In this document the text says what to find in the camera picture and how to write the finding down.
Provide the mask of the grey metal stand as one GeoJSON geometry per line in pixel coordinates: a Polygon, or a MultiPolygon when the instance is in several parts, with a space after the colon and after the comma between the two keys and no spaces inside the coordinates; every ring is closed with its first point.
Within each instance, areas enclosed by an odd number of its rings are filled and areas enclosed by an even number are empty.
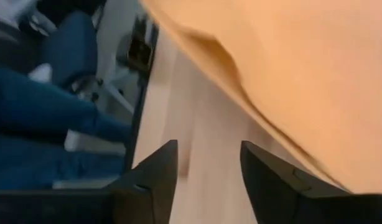
{"type": "Polygon", "coordinates": [[[125,123],[132,123],[138,76],[126,65],[137,16],[147,15],[138,0],[107,0],[98,21],[98,71],[93,99],[125,123]]]}

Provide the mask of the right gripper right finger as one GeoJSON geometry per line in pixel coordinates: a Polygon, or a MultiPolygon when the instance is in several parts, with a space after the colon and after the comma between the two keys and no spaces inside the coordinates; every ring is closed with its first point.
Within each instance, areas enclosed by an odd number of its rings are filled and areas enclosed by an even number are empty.
{"type": "Polygon", "coordinates": [[[241,142],[240,166],[258,224],[293,224],[302,199],[349,194],[250,141],[241,142]]]}

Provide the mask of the person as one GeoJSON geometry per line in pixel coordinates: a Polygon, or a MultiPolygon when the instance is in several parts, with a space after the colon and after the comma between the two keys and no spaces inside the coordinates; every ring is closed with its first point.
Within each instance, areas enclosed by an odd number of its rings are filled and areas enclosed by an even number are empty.
{"type": "Polygon", "coordinates": [[[55,137],[76,131],[128,145],[130,126],[90,101],[2,64],[22,56],[0,39],[0,190],[49,189],[58,180],[121,175],[122,154],[68,151],[55,137]]]}

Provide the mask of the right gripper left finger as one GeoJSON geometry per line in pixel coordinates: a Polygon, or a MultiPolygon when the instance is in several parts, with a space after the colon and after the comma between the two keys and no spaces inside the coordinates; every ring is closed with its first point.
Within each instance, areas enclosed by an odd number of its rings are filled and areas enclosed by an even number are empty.
{"type": "Polygon", "coordinates": [[[109,184],[114,224],[169,224],[178,178],[178,142],[170,140],[109,184]]]}

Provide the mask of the yellow waffle-weave towel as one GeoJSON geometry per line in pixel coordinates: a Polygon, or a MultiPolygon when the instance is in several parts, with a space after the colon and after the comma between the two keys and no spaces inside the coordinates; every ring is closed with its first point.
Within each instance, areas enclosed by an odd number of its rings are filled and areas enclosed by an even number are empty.
{"type": "Polygon", "coordinates": [[[382,194],[382,0],[141,0],[302,165],[382,194]]]}

